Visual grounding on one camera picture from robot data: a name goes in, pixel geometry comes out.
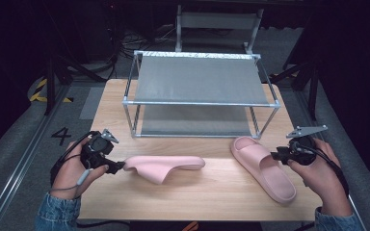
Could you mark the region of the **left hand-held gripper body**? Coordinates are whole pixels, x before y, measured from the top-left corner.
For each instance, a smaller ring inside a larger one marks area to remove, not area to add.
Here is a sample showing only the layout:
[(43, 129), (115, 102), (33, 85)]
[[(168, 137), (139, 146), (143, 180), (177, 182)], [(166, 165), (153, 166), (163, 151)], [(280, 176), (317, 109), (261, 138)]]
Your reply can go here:
[(117, 167), (116, 162), (106, 158), (113, 148), (114, 142), (119, 140), (108, 130), (104, 129), (102, 133), (94, 131), (92, 138), (83, 145), (80, 160), (85, 168), (97, 168), (104, 165)]

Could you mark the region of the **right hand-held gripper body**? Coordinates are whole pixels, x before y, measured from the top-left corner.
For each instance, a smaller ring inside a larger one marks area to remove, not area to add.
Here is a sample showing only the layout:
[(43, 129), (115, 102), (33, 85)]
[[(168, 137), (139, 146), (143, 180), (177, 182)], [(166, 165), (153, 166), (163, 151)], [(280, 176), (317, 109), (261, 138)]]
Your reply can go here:
[(326, 131), (327, 125), (303, 127), (297, 126), (292, 132), (286, 135), (290, 138), (288, 143), (288, 158), (303, 166), (308, 166), (316, 159), (316, 144), (312, 138), (313, 134)]

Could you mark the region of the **pink slipper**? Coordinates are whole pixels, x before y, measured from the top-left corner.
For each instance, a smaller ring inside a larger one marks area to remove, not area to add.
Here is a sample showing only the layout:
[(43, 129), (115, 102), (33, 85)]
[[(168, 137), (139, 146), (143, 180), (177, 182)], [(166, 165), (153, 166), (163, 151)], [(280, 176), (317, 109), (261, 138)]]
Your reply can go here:
[(198, 170), (205, 161), (198, 156), (134, 156), (125, 160), (125, 171), (136, 170), (144, 179), (161, 185), (174, 169)]
[(274, 201), (288, 204), (294, 200), (296, 188), (268, 148), (251, 137), (239, 137), (230, 149), (239, 164)]

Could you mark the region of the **metal shoe rack grey shelves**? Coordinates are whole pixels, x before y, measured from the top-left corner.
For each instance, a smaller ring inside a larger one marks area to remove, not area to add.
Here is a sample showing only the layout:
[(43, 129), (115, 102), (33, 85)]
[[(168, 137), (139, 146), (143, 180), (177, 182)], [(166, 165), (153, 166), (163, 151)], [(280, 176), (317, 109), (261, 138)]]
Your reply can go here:
[(134, 138), (259, 138), (281, 104), (258, 54), (136, 51), (122, 106)]

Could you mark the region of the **person's left hand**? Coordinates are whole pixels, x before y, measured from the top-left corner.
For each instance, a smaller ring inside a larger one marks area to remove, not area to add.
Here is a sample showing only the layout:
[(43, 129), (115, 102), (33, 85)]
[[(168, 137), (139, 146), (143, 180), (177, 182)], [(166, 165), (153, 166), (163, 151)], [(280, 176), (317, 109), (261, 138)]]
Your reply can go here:
[(78, 185), (77, 182), (85, 172), (85, 167), (80, 161), (79, 154), (81, 153), (82, 147), (90, 139), (84, 138), (81, 142), (71, 142), (68, 146), (70, 152), (66, 156), (66, 161), (60, 168), (50, 194), (61, 199), (75, 199), (79, 197), (93, 181), (101, 177), (109, 169), (108, 165), (94, 168), (89, 171), (84, 181)]

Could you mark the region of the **person's right hand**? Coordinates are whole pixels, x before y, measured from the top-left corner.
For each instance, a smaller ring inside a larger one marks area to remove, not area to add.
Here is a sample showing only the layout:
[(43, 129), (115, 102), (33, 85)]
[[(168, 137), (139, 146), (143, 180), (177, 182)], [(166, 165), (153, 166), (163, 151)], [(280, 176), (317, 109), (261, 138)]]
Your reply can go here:
[(348, 217), (353, 211), (345, 190), (326, 160), (317, 156), (315, 161), (302, 166), (295, 161), (288, 165), (298, 173), (304, 183), (322, 200), (320, 212), (328, 216)]

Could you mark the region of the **black tripod stand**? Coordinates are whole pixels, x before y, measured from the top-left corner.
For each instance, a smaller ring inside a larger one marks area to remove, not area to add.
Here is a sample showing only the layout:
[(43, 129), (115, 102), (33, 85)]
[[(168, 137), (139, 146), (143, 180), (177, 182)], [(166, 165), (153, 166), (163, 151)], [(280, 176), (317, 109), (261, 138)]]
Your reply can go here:
[(316, 119), (316, 97), (318, 91), (319, 71), (315, 62), (307, 62), (303, 64), (297, 64), (280, 74), (271, 74), (270, 82), (275, 84), (287, 77), (296, 74), (295, 80), (291, 84), (293, 90), (303, 90), (306, 85), (309, 85), (309, 94), (307, 101), (307, 109), (310, 117)]
[(91, 70), (83, 67), (82, 65), (73, 62), (72, 60), (63, 57), (58, 54), (50, 54), (46, 63), (46, 85), (47, 85), (47, 101), (45, 115), (48, 116), (54, 109), (56, 105), (56, 87), (55, 79), (58, 79), (61, 85), (70, 85), (73, 81), (69, 70), (67, 69), (71, 66), (73, 69), (77, 70), (84, 76), (96, 82), (106, 82), (106, 79), (98, 76)]

